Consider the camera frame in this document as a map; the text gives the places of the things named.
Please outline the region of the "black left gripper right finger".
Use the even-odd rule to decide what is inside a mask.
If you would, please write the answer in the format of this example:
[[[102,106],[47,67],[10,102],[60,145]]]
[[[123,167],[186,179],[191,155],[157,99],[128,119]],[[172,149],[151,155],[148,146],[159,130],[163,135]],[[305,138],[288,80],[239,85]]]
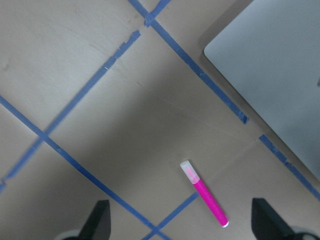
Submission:
[[[264,198],[252,199],[251,230],[257,240],[293,240],[295,235]]]

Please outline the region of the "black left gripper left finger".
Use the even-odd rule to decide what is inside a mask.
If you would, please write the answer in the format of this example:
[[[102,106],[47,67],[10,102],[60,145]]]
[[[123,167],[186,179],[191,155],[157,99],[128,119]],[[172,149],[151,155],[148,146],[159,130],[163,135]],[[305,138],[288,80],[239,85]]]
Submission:
[[[108,240],[111,236],[109,200],[99,200],[82,227],[78,240]]]

